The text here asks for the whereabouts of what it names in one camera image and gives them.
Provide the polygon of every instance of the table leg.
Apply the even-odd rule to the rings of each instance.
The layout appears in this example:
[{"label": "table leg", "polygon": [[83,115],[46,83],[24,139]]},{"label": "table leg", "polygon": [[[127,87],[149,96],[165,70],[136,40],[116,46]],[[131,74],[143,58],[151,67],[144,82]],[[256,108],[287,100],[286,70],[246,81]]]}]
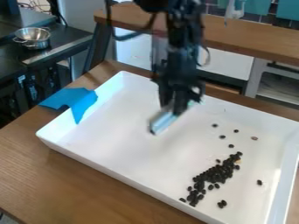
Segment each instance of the table leg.
[{"label": "table leg", "polygon": [[261,82],[261,76],[263,72],[266,71],[267,63],[268,61],[265,59],[254,58],[254,63],[245,90],[245,96],[255,98]]},{"label": "table leg", "polygon": [[87,60],[83,68],[83,73],[86,73],[93,67],[99,65],[105,59],[108,44],[111,39],[111,29],[113,28],[106,24],[96,24],[93,40],[88,49]]}]

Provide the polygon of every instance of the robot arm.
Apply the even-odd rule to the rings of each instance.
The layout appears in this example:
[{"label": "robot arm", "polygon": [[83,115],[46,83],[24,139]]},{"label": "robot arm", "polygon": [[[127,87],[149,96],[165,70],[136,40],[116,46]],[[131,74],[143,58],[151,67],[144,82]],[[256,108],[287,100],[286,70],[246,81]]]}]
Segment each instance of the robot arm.
[{"label": "robot arm", "polygon": [[[201,15],[205,6],[201,0],[134,0],[144,11],[153,16],[142,31],[149,29],[158,12],[166,13],[168,28],[167,61],[153,81],[159,86],[162,112],[149,124],[151,133],[157,134],[173,123],[189,107],[191,102],[200,102],[205,85],[198,78],[198,49],[203,38]],[[111,11],[107,7],[108,23]],[[125,40],[141,32],[131,33]]]}]

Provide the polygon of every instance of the floor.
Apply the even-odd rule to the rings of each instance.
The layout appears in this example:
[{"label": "floor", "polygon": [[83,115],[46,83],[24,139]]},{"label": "floor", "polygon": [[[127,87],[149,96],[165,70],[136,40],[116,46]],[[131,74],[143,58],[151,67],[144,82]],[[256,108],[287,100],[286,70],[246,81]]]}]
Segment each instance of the floor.
[{"label": "floor", "polygon": [[4,214],[0,220],[0,224],[17,224],[17,222]]}]

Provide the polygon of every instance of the shelf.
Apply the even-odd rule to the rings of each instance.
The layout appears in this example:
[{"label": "shelf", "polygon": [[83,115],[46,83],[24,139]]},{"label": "shelf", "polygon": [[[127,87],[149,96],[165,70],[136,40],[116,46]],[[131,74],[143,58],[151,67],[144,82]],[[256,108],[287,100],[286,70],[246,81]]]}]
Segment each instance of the shelf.
[{"label": "shelf", "polygon": [[264,73],[258,90],[259,96],[299,105],[299,80]]}]

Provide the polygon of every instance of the metal frame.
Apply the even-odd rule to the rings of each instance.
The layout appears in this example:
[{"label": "metal frame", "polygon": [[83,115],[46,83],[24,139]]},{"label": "metal frame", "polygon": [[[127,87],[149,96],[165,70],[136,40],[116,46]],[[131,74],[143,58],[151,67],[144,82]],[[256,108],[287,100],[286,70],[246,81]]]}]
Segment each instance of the metal frame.
[{"label": "metal frame", "polygon": [[112,29],[112,27],[109,27],[106,24],[96,24],[93,40],[89,46],[87,60],[83,67],[83,73],[88,72],[105,59],[109,41],[111,39]]}]

